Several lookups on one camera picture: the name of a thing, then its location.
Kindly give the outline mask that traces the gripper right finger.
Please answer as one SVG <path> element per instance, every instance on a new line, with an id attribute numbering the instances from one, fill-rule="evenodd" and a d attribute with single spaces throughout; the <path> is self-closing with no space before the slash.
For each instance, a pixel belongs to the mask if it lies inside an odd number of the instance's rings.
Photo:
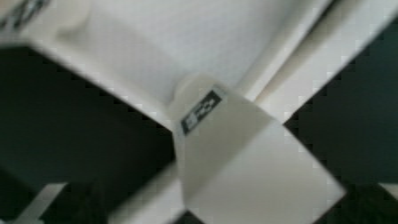
<path id="1" fill-rule="evenodd" d="M 332 224 L 398 224 L 398 199 L 380 185 L 355 185 L 335 206 Z"/>

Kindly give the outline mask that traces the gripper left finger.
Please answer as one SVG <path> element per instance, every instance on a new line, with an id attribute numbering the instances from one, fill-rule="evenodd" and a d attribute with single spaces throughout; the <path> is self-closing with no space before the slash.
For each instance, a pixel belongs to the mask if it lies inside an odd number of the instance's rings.
<path id="1" fill-rule="evenodd" d="M 49 183 L 6 224 L 106 224 L 101 197 L 92 183 Z"/>

